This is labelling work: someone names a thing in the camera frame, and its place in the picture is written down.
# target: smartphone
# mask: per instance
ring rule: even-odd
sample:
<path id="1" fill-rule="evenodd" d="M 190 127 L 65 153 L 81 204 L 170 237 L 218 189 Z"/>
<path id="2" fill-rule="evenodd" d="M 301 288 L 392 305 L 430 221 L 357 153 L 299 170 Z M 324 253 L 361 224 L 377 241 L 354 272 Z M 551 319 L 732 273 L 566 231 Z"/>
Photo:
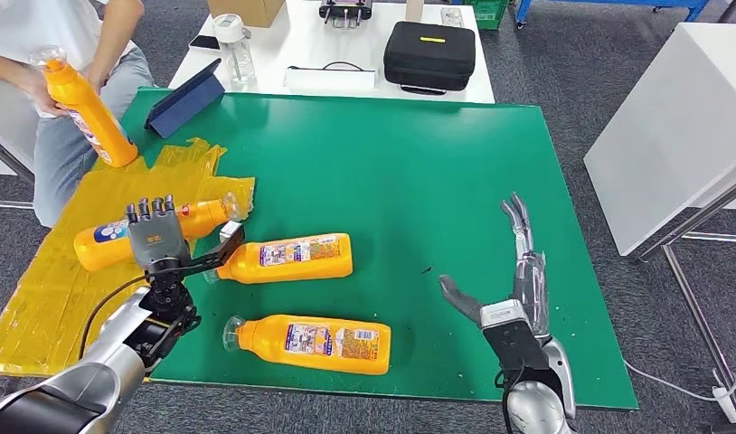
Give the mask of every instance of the smartphone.
<path id="1" fill-rule="evenodd" d="M 199 34 L 195 39 L 190 41 L 191 47 L 207 48 L 209 50 L 219 50 L 219 41 L 214 36 L 206 36 Z"/>

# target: floor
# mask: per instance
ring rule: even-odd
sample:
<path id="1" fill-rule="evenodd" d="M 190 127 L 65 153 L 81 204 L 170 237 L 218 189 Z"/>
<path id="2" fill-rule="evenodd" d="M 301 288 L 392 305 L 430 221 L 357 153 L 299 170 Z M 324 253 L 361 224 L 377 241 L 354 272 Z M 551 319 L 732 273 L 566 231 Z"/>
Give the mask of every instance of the floor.
<path id="1" fill-rule="evenodd" d="M 712 0 L 701 21 L 716 20 Z M 166 85 L 200 28 L 204 0 L 149 0 L 135 41 L 160 85 Z M 536 1 L 528 25 L 505 17 L 482 32 L 497 102 L 542 107 L 622 353 L 632 364 L 709 394 L 712 361 L 687 315 L 663 255 L 647 264 L 620 258 L 582 158 L 626 97 L 684 9 L 657 14 L 643 6 Z M 529 160 L 525 162 L 529 170 Z M 0 177 L 0 198 L 29 200 L 25 185 Z M 736 212 L 722 212 L 707 231 L 736 233 Z M 46 231 L 29 212 L 0 210 L 0 310 Z M 677 254 L 704 313 L 736 370 L 736 245 L 682 241 Z M 0 378 L 0 386 L 32 380 Z M 641 410 L 583 410 L 581 432 L 707 432 L 724 416 L 716 404 L 632 378 Z M 499 406 L 144 385 L 116 428 L 119 433 L 505 432 Z"/>

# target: jeans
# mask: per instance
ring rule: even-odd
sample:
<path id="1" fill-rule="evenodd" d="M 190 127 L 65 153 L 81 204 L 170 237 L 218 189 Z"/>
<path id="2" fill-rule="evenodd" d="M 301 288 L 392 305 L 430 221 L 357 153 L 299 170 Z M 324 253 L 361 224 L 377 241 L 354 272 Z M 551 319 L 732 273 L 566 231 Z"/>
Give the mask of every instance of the jeans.
<path id="1" fill-rule="evenodd" d="M 120 120 L 140 86 L 152 86 L 145 54 L 136 47 L 109 74 L 100 97 Z M 97 154 L 69 117 L 41 118 L 35 139 L 33 207 L 38 221 L 52 227 Z"/>

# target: green table mat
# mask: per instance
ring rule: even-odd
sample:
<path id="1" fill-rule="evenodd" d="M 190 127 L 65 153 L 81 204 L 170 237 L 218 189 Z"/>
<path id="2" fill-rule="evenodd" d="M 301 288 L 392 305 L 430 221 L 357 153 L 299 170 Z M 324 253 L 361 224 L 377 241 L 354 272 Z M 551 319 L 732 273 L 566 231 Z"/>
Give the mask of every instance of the green table mat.
<path id="1" fill-rule="evenodd" d="M 153 380 L 499 400 L 493 352 L 440 295 L 437 277 L 486 302 L 507 297 L 514 235 L 499 203 L 517 191 L 546 252 L 550 330 L 570 358 L 577 403 L 637 407 L 538 107 L 226 94 L 161 140 L 142 127 L 166 93 L 141 89 L 122 120 L 148 163 L 164 143 L 191 137 L 225 146 L 218 175 L 257 177 L 248 241 L 347 232 L 354 273 L 264 285 L 188 278 L 203 323 Z M 197 250 L 217 242 L 215 232 Z M 222 348 L 230 316 L 273 314 L 384 323 L 390 370 L 333 373 Z"/>

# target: green crate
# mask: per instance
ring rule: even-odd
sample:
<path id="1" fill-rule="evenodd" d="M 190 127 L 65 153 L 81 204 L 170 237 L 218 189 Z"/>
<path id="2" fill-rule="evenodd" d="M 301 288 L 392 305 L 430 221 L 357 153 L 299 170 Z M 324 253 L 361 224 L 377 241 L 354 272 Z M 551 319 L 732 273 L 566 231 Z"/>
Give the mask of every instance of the green crate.
<path id="1" fill-rule="evenodd" d="M 464 0 L 464 5 L 472 6 L 475 10 L 477 28 L 496 30 L 504 16 L 507 0 Z"/>

